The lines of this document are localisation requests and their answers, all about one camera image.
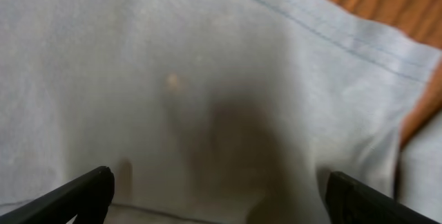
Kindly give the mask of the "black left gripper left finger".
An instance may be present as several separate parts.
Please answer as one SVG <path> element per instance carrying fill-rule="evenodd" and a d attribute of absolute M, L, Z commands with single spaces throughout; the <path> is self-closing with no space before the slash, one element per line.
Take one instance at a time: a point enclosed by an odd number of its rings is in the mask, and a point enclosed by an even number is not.
<path fill-rule="evenodd" d="M 115 177 L 101 166 L 1 216 L 1 224 L 103 224 L 115 193 Z"/>

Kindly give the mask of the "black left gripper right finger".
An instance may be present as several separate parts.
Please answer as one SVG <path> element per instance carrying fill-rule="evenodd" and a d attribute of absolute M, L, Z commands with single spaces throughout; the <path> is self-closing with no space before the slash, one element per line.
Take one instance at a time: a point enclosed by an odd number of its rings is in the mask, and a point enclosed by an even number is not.
<path fill-rule="evenodd" d="M 325 202 L 332 224 L 438 224 L 340 171 L 329 176 Z"/>

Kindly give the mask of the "light blue printed t-shirt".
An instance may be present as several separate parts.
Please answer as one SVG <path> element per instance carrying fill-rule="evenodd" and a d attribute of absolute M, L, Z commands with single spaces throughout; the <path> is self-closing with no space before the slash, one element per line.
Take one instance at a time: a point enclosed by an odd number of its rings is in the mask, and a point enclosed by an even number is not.
<path fill-rule="evenodd" d="M 328 0 L 1 0 L 1 212 L 106 165 L 110 223 L 328 223 L 440 58 Z"/>

